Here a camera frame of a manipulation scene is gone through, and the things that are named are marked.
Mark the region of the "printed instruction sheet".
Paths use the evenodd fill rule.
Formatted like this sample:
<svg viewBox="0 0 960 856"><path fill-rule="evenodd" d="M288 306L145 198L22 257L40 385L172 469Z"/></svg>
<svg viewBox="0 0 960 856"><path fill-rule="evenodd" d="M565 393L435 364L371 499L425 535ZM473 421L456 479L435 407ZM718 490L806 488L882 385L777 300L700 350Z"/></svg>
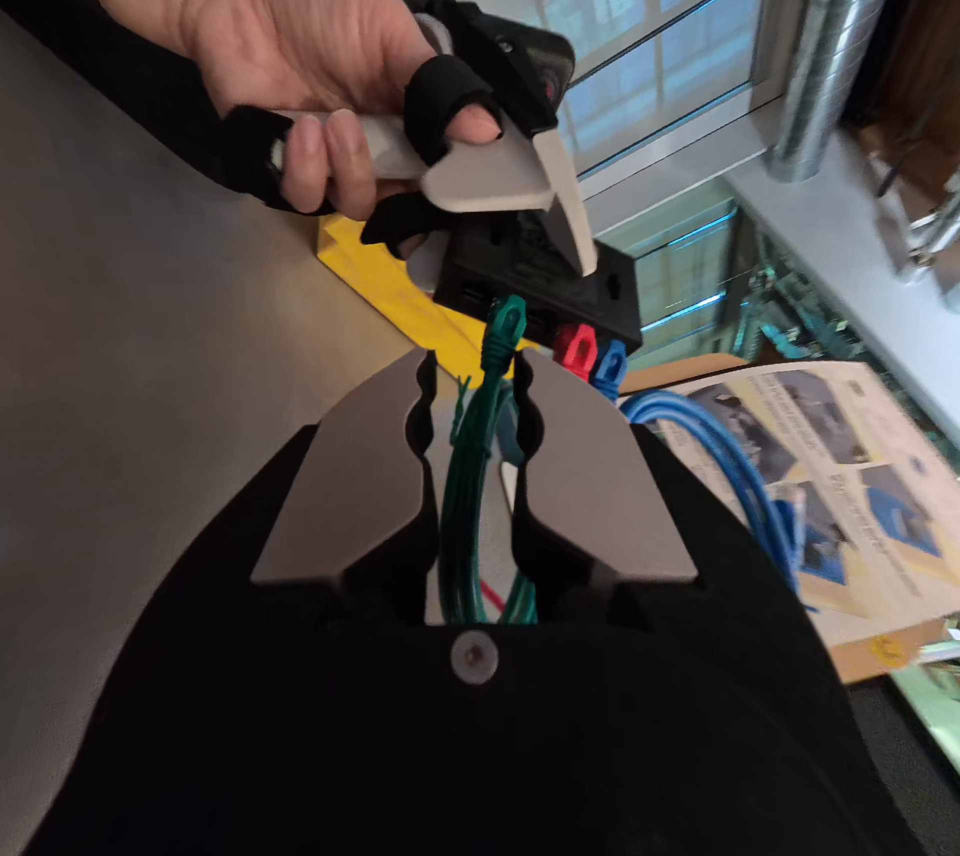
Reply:
<svg viewBox="0 0 960 856"><path fill-rule="evenodd" d="M957 476L869 367L752 367L671 391L726 425L772 498L802 499L798 596L827 646L958 612Z"/></svg>

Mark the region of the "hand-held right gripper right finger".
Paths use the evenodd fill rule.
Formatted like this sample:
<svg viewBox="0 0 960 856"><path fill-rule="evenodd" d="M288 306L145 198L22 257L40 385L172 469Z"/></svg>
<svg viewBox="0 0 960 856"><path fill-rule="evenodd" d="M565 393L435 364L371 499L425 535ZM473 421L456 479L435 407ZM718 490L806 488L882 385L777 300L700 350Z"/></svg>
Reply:
<svg viewBox="0 0 960 856"><path fill-rule="evenodd" d="M558 549L625 582L691 584L698 571L627 419L589 383L535 351L515 359L514 504Z"/></svg>

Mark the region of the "black ethernet port box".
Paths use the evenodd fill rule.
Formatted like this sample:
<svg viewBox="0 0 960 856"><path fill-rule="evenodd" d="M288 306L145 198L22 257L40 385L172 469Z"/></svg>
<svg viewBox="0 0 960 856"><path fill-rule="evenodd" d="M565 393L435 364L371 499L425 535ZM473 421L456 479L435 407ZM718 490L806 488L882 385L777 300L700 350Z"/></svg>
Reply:
<svg viewBox="0 0 960 856"><path fill-rule="evenodd" d="M551 346L564 325L586 324L600 343L642 347L635 261L602 242L593 274L575 274L531 211L477 214L452 231L433 300L480 322L498 298L526 304L525 338Z"/></svg>

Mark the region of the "yellow plastic bin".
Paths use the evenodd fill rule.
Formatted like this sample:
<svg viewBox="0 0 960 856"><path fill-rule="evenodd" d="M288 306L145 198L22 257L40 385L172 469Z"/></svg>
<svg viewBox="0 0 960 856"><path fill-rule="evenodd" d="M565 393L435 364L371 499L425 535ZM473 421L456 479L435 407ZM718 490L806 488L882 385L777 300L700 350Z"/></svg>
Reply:
<svg viewBox="0 0 960 856"><path fill-rule="evenodd" d="M339 213L318 217L318 261L413 345L433 350L446 382L479 388L484 324L440 307L409 278L385 246L361 243L362 226Z"/></svg>

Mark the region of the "person's left hand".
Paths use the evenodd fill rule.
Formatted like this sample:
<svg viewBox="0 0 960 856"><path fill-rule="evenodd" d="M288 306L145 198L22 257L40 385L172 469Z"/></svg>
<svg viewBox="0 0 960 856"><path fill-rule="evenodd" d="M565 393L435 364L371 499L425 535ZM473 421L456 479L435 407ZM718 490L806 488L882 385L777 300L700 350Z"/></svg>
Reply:
<svg viewBox="0 0 960 856"><path fill-rule="evenodd" d="M281 193L302 213L330 201L366 221L402 191L378 181L360 115L394 115L435 56L402 0L100 0L118 23L198 67L221 115L303 111L286 140Z"/></svg>

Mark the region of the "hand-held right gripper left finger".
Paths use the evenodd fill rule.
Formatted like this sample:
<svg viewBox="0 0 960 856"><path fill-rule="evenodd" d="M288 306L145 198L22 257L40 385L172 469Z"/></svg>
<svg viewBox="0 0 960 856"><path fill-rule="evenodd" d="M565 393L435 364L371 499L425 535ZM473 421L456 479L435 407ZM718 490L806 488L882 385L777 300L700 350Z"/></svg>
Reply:
<svg viewBox="0 0 960 856"><path fill-rule="evenodd" d="M438 552L434 351L410 351L333 405L250 580L258 586L424 578Z"/></svg>

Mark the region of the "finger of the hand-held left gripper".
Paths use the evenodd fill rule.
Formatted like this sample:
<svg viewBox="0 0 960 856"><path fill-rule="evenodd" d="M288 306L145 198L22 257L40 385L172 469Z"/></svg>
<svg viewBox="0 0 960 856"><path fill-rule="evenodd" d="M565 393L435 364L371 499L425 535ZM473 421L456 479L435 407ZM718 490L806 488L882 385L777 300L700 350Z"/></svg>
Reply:
<svg viewBox="0 0 960 856"><path fill-rule="evenodd" d="M557 130L534 135L533 149L555 196L541 219L546 236L572 272L590 276L598 256L573 160Z"/></svg>

